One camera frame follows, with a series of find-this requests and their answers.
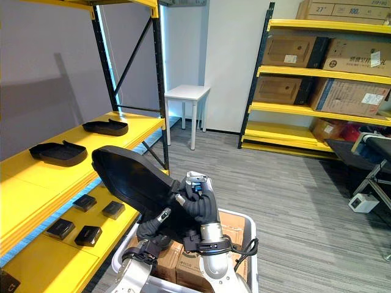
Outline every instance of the black battery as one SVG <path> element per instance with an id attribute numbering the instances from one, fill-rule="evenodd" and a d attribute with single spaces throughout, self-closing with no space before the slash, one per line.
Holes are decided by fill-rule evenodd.
<path id="1" fill-rule="evenodd" d="M 74 228 L 75 225 L 71 221 L 58 219 L 49 229 L 47 229 L 46 234 L 63 240 Z"/>
<path id="2" fill-rule="evenodd" d="M 97 203 L 97 200 L 95 197 L 91 197 L 88 194 L 83 195 L 81 198 L 73 202 L 73 206 L 76 209 L 80 209 L 83 212 L 88 211 L 95 203 Z"/>
<path id="3" fill-rule="evenodd" d="M 125 210 L 124 204 L 113 200 L 102 210 L 102 214 L 108 218 L 117 220 L 120 214 L 122 214 L 124 210 Z"/>
<path id="4" fill-rule="evenodd" d="M 19 285 L 20 282 L 17 279 L 0 269 L 0 293 L 13 293 Z"/>
<path id="5" fill-rule="evenodd" d="M 75 239 L 75 243 L 80 246 L 94 247 L 98 241 L 102 229 L 97 226 L 84 226 Z"/>

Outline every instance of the yellow metal shelf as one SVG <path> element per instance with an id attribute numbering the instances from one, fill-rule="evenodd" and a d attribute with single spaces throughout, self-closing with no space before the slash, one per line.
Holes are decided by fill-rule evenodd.
<path id="1" fill-rule="evenodd" d="M 17 292 L 81 292 L 138 215 L 125 204 L 125 210 L 117 220 L 107 218 L 101 210 L 112 200 L 121 201 L 101 186 L 89 194 L 97 199 L 91 209 L 82 212 L 71 208 L 61 216 L 75 224 L 75 229 L 64 241 L 41 234 L 4 266 L 6 272 L 21 282 Z M 94 247 L 75 244 L 75 237 L 84 225 L 102 229 Z"/>
<path id="2" fill-rule="evenodd" d="M 249 121 L 242 141 L 253 140 L 257 142 L 273 143 L 309 150 L 333 152 L 331 147 L 316 139 L 308 128 Z"/>
<path id="3" fill-rule="evenodd" d="M 374 124 L 374 125 L 391 126 L 391 118 L 390 117 L 383 117 L 383 116 L 378 115 L 377 118 L 368 118 L 368 117 L 335 114 L 335 113 L 328 113 L 328 112 L 318 112 L 318 111 L 314 111 L 309 106 L 253 102 L 250 105 L 249 112 L 252 110 L 295 114 L 295 115 L 303 115 L 303 116 L 313 116 L 313 117 L 323 117 L 323 118 L 331 118 L 331 119 L 339 119 L 339 120 L 346 120 L 346 121 L 368 123 L 368 124 Z"/>
<path id="4" fill-rule="evenodd" d="M 391 34 L 391 26 L 323 20 L 269 20 L 268 31 L 270 29 L 305 29 L 309 31 L 344 31 L 358 34 Z"/>
<path id="5" fill-rule="evenodd" d="M 28 150 L 0 163 L 1 231 L 0 255 L 3 256 L 54 211 L 70 200 L 97 177 L 92 168 L 91 153 L 105 145 L 132 149 L 159 128 L 164 119 L 136 114 L 110 112 L 95 120 L 109 118 L 128 123 L 123 136 L 106 136 L 75 127 L 45 142 L 66 140 L 87 148 L 88 157 L 73 167 L 59 167 L 32 158 Z"/>
<path id="6" fill-rule="evenodd" d="M 317 76 L 319 78 L 340 78 L 351 81 L 375 82 L 378 84 L 391 84 L 391 78 L 387 76 L 369 75 L 362 73 L 350 73 L 314 68 L 299 68 L 287 66 L 262 65 L 258 68 L 257 77 L 261 74 L 284 74 L 300 76 Z"/>
<path id="7" fill-rule="evenodd" d="M 248 148 L 250 150 L 258 151 L 270 151 L 273 153 L 290 154 L 294 156 L 315 157 L 318 159 L 337 159 L 337 157 L 332 153 L 322 153 L 320 151 L 303 150 L 300 148 L 289 148 L 279 145 L 262 145 L 259 143 L 244 142 L 242 144 L 242 148 Z"/>
<path id="8" fill-rule="evenodd" d="M 88 10 L 91 14 L 92 19 L 93 16 L 93 6 L 95 5 L 106 5 L 106 4 L 121 4 L 121 3 L 139 3 L 145 5 L 152 10 L 152 17 L 159 17 L 159 7 L 158 0 L 20 0 L 23 2 L 34 2 L 41 4 L 52 4 L 59 5 L 68 8 L 76 8 L 76 9 L 85 9 Z"/>

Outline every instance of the sticker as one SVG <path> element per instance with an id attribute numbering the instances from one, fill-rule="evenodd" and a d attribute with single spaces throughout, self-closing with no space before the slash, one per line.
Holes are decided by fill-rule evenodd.
<path id="1" fill-rule="evenodd" d="M 364 99 L 362 99 L 361 103 L 371 104 L 371 105 L 379 105 L 383 100 L 384 96 L 377 95 L 375 93 L 366 93 Z"/>
<path id="2" fill-rule="evenodd" d="M 296 55 L 285 55 L 283 60 L 284 63 L 296 63 L 298 61 L 298 57 Z"/>
<path id="3" fill-rule="evenodd" d="M 330 132 L 334 129 L 331 125 L 327 125 L 324 129 L 324 132 L 330 134 Z"/>
<path id="4" fill-rule="evenodd" d="M 380 51 L 371 54 L 371 67 L 380 65 Z"/>

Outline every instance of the cardboard box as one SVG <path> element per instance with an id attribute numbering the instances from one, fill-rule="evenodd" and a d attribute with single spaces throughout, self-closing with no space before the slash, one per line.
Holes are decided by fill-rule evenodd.
<path id="1" fill-rule="evenodd" d="M 266 41 L 263 65 L 320 68 L 329 39 L 299 35 L 271 35 Z"/>
<path id="2" fill-rule="evenodd" d="M 322 78 L 310 106 L 315 111 L 375 117 L 390 89 L 385 84 Z"/>
<path id="3" fill-rule="evenodd" d="M 296 19 L 383 24 L 390 4 L 391 0 L 305 0 Z"/>
<path id="4" fill-rule="evenodd" d="M 337 139 L 343 131 L 346 121 L 317 118 L 312 128 L 313 136 L 324 142 L 326 139 Z"/>
<path id="5" fill-rule="evenodd" d="M 219 212 L 222 233 L 230 236 L 233 244 L 241 249 L 246 219 L 238 215 Z"/>
<path id="6" fill-rule="evenodd" d="M 391 43 L 331 40 L 323 69 L 391 76 Z"/>
<path id="7" fill-rule="evenodd" d="M 232 253 L 233 266 L 236 264 L 235 260 L 239 259 L 239 257 L 239 254 Z M 200 292 L 213 292 L 212 286 L 200 272 L 200 255 L 197 253 L 186 253 L 182 251 L 176 270 L 178 285 Z M 247 259 L 240 264 L 236 272 L 239 273 L 245 280 L 247 279 Z"/>
<path id="8" fill-rule="evenodd" d="M 134 237 L 130 240 L 128 247 L 136 247 L 137 243 L 137 237 Z M 175 267 L 177 266 L 182 248 L 182 244 L 173 241 L 168 249 L 160 253 L 158 265 L 152 270 L 152 275 L 168 282 L 176 283 L 177 273 Z"/>
<path id="9" fill-rule="evenodd" d="M 314 78 L 260 76 L 253 101 L 282 104 L 307 104 Z"/>

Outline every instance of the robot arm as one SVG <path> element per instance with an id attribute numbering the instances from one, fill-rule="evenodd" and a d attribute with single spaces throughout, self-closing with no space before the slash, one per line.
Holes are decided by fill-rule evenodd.
<path id="1" fill-rule="evenodd" d="M 231 253 L 234 250 L 231 240 L 222 233 L 216 199 L 211 178 L 197 172 L 188 172 L 182 181 L 186 195 L 176 194 L 175 199 L 185 211 L 200 223 L 201 235 L 188 231 L 183 239 L 185 251 L 201 255 L 200 270 L 203 277 L 212 285 L 216 293 L 251 292 L 246 281 L 235 273 Z M 248 255 L 257 253 L 258 240 Z"/>
<path id="2" fill-rule="evenodd" d="M 122 265 L 115 282 L 106 293 L 140 293 L 146 284 L 159 254 L 170 239 L 158 234 L 158 228 L 168 218 L 171 210 L 165 208 L 157 218 L 140 224 L 137 229 L 139 243 L 137 247 L 125 250 Z"/>

